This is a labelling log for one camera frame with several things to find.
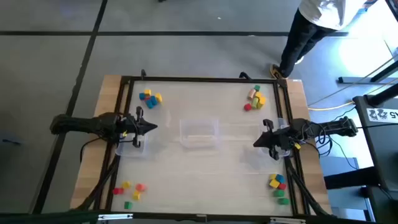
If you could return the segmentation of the black equipment cart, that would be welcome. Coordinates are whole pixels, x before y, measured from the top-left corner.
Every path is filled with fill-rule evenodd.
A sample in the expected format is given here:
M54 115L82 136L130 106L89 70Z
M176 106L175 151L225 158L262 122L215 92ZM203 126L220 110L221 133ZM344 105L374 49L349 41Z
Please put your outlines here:
M372 167L328 175L326 188L364 186L374 217L382 224L398 224L398 123L369 120L367 108L398 110L398 83L376 94L353 98L373 161Z

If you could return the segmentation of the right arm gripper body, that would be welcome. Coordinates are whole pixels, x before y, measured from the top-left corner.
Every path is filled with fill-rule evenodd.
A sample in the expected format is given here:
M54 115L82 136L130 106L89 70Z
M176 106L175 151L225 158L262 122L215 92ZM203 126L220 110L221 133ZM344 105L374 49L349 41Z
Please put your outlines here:
M268 133L267 148L269 150L269 155L271 156L271 158L278 161L281 157L290 156L293 148L293 143L291 138L287 134L289 127L273 131L274 123L269 119L264 119L263 125L267 129L265 133Z

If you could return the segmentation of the silver metal bracket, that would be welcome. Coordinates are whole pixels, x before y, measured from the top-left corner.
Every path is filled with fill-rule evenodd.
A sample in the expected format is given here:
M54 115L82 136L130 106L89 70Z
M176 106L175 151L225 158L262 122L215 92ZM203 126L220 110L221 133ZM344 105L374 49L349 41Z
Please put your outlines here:
M132 213L100 214L98 215L98 221L133 219L133 216Z
M271 217L269 224L307 224L306 220L296 218Z

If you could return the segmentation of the black stand base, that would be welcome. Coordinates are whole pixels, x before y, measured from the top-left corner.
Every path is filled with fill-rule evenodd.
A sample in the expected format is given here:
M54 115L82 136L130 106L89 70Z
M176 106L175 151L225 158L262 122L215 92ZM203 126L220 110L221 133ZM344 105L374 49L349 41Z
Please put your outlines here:
M375 75L369 74L366 77L339 77L337 83L339 84L360 84L360 85L381 85L393 81L391 75L398 72L398 60L383 68Z

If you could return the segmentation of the white printed label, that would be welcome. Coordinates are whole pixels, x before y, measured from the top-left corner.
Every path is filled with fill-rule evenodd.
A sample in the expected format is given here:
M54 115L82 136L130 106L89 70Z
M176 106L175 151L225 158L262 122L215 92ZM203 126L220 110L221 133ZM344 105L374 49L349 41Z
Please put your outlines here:
M379 123L398 123L398 110L386 108L367 108L370 121Z

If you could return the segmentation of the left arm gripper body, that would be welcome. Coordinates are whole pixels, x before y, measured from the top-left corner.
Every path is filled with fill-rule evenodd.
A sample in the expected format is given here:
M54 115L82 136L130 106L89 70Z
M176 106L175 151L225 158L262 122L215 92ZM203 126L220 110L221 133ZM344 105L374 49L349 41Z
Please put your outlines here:
M125 118L125 133L133 133L134 137L131 140L134 147L140 147L141 142L138 140L138 135L144 135L144 126L146 120L143 117L144 110L141 106L136 107L136 116L130 113L124 115Z

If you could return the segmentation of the person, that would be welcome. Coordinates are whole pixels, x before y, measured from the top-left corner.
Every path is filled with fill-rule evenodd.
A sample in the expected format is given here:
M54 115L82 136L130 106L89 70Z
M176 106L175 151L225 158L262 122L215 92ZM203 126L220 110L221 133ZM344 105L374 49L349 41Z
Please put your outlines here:
M345 28L370 0L301 0L294 15L280 64L272 64L276 79L287 79L296 64L324 37Z

